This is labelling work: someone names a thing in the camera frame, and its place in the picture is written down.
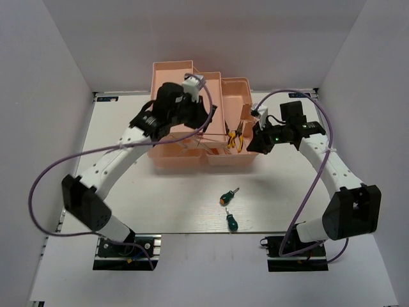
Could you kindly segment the green orange handled screwdriver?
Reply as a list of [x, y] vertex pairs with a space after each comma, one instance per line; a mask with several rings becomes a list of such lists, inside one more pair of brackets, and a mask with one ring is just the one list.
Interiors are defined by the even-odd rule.
[[223, 206], [227, 205], [230, 203], [230, 201], [235, 197], [235, 194], [240, 190], [239, 187], [237, 187], [234, 190], [230, 190], [226, 193], [224, 193], [220, 198], [219, 198], [219, 203]]

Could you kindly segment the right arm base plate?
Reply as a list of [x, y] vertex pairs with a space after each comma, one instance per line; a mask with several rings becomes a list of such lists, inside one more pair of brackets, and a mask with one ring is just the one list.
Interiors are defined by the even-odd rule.
[[327, 254], [323, 244], [301, 254], [280, 257], [283, 235], [267, 236], [259, 244], [266, 249], [269, 272], [322, 272], [328, 271]]

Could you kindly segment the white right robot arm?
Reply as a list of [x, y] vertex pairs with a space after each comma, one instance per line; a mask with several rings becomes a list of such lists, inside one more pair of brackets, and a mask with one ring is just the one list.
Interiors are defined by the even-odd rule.
[[310, 122], [301, 101], [281, 104], [282, 124], [270, 123], [267, 107], [253, 105], [251, 115], [258, 119], [252, 128], [247, 151], [268, 154], [278, 144], [293, 145], [312, 165], [330, 196], [322, 216], [295, 223], [280, 254], [303, 255], [312, 243], [340, 240], [376, 231], [381, 191], [366, 185], [345, 165], [330, 147], [329, 133], [318, 122]]

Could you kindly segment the yellow long nose pliers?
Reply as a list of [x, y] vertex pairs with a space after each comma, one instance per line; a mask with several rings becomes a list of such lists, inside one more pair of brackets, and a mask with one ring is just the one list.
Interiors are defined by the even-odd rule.
[[237, 152], [241, 153], [243, 148], [243, 121], [241, 120], [236, 129], [236, 137], [238, 138]]

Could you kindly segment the blue handled screwdriver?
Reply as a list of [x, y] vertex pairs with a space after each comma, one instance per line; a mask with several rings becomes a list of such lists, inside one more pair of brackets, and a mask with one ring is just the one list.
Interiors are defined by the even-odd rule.
[[212, 134], [212, 133], [199, 133], [196, 135], [201, 138], [219, 138], [221, 141], [226, 141], [226, 134]]

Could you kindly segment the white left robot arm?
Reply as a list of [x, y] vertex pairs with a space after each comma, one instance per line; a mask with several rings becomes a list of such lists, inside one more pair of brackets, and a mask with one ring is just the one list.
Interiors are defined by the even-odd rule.
[[156, 145], [168, 144], [171, 128], [184, 125], [194, 132], [206, 130], [215, 107], [205, 109], [200, 91], [203, 75], [185, 74], [181, 84], [164, 83], [155, 99], [145, 103], [130, 121], [115, 148], [106, 150], [92, 167], [62, 180], [65, 209], [97, 235], [113, 242], [121, 255], [135, 248], [135, 233], [115, 217], [104, 200], [126, 170]]

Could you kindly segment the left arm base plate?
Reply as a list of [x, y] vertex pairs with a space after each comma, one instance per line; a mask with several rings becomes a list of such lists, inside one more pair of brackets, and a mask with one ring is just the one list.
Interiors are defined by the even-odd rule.
[[94, 271], [152, 271], [160, 256], [161, 234], [136, 235], [135, 246], [120, 246], [99, 239], [93, 261]]

